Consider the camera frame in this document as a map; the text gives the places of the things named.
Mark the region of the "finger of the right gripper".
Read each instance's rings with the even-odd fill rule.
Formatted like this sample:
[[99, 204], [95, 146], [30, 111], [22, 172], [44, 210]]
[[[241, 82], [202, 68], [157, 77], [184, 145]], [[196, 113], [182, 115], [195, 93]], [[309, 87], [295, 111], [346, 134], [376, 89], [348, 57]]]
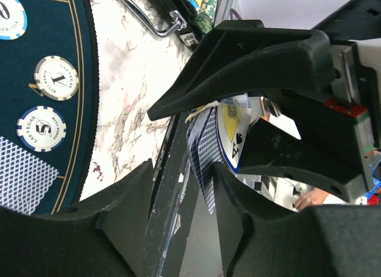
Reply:
[[331, 83], [333, 59], [324, 32], [257, 24], [227, 20], [213, 28], [148, 117], [158, 120], [235, 95], [263, 96], [271, 89], [320, 92]]

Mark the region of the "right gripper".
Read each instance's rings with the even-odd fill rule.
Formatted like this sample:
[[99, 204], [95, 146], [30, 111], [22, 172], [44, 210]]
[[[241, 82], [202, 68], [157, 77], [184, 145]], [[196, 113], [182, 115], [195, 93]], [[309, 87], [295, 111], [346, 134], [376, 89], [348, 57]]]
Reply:
[[259, 119], [238, 173], [289, 178], [353, 202], [373, 190], [380, 147], [380, 0], [349, 0], [316, 24], [330, 39], [336, 77], [313, 108], [316, 147]]

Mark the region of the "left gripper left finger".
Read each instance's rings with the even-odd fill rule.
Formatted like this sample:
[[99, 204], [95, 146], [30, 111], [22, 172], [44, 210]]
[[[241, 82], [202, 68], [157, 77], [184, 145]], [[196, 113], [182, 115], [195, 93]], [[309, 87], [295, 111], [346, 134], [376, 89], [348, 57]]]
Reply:
[[139, 276], [153, 171], [144, 161], [53, 215], [1, 208], [1, 275]]

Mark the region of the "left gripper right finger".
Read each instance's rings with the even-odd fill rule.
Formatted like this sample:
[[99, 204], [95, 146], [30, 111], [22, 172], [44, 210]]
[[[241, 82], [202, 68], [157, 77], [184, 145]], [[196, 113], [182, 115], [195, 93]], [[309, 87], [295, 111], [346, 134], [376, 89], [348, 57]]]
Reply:
[[214, 164], [226, 276], [379, 276], [380, 207], [312, 206], [297, 213]]

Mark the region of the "blue playing card box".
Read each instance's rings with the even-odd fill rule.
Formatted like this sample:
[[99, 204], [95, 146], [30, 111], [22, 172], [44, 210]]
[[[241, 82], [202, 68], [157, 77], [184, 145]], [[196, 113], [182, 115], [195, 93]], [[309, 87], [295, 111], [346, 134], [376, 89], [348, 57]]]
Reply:
[[247, 94], [225, 98], [202, 105], [190, 112], [189, 122], [208, 108], [216, 109], [217, 140], [223, 157], [233, 173], [240, 166], [243, 146], [251, 121], [251, 103]]

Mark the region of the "white 5 poker chip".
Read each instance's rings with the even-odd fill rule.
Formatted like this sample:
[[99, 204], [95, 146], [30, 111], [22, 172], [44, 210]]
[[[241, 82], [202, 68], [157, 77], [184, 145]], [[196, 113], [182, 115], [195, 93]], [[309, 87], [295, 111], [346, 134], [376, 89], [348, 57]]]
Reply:
[[58, 111], [40, 105], [28, 109], [17, 120], [16, 133], [27, 148], [50, 152], [62, 144], [67, 125]]

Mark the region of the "grey 1 poker chip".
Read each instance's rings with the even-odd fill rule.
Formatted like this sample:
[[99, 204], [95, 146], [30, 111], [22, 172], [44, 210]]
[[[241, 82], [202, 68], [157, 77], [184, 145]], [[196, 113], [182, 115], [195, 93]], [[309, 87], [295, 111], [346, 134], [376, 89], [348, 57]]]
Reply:
[[33, 73], [35, 84], [44, 96], [65, 101], [76, 94], [79, 77], [75, 67], [65, 58], [50, 55], [41, 58]]

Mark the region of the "light blue 10 poker chip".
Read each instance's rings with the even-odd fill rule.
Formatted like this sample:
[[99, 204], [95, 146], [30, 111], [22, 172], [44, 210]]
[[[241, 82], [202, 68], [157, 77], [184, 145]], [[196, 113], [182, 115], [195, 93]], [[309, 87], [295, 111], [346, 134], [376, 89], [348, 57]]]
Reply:
[[19, 0], [1, 0], [1, 40], [12, 41], [24, 35], [27, 15]]

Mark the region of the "deck of playing cards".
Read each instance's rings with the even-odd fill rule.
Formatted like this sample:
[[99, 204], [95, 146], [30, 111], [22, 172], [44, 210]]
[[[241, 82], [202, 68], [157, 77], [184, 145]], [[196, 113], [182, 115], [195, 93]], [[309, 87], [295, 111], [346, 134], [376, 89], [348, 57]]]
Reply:
[[208, 108], [197, 114], [188, 127], [186, 141], [190, 167], [211, 214], [215, 209], [213, 163], [224, 161], [217, 139], [217, 108]]

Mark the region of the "green chip stack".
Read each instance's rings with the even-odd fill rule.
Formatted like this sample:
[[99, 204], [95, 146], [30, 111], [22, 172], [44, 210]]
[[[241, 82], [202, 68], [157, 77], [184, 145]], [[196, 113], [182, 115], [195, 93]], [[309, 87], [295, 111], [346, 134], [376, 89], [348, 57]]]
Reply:
[[203, 0], [195, 24], [203, 34], [210, 32], [214, 26], [218, 0]]

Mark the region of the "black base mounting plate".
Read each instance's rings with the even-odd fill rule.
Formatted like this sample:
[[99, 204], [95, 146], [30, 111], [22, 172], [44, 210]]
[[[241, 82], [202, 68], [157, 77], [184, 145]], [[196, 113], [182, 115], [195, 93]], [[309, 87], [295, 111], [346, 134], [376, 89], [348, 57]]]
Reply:
[[188, 160], [186, 117], [170, 119], [156, 161], [140, 276], [223, 276], [216, 219]]

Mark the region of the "black poker chip case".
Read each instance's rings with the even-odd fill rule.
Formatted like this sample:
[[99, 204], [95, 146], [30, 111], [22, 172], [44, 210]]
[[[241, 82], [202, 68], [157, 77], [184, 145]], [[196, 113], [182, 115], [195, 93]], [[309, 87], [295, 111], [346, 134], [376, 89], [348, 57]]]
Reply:
[[168, 22], [174, 23], [176, 18], [183, 20], [183, 26], [175, 31], [178, 38], [190, 49], [195, 49], [199, 41], [206, 35], [195, 24], [195, 18], [200, 12], [194, 9], [185, 0], [148, 0], [152, 6], [167, 19]]

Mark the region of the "round blue poker mat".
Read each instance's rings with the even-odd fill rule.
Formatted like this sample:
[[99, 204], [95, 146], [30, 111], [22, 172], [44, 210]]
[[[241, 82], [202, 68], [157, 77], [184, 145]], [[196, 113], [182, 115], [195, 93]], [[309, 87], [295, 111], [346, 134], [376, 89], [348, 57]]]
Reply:
[[[30, 108], [58, 111], [67, 126], [63, 142], [36, 156], [58, 176], [35, 209], [54, 214], [78, 202], [93, 152], [99, 107], [99, 59], [90, 0], [18, 0], [27, 29], [18, 39], [1, 41], [1, 136], [22, 147], [17, 120]], [[57, 55], [77, 71], [79, 87], [66, 101], [41, 93], [33, 77], [37, 63]]]

